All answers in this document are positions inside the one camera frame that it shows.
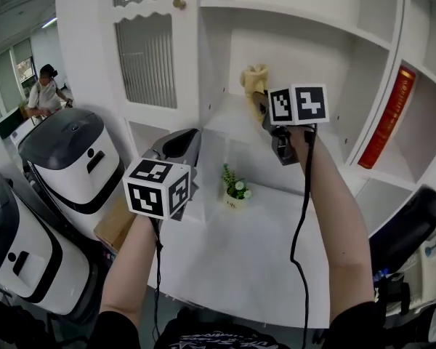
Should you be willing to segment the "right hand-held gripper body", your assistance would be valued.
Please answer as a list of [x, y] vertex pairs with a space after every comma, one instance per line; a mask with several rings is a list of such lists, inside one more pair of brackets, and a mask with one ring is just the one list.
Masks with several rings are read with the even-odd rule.
[[271, 136], [272, 150], [284, 166], [299, 162], [290, 144], [289, 127], [329, 122], [326, 86], [291, 84], [263, 93], [263, 129]]

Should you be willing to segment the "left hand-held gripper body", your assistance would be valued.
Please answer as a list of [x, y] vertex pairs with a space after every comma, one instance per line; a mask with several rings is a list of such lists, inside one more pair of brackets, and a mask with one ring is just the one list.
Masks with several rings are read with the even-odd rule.
[[196, 175], [196, 167], [179, 158], [165, 158], [159, 149], [148, 149], [133, 160], [123, 176], [129, 210], [159, 220], [200, 220]]

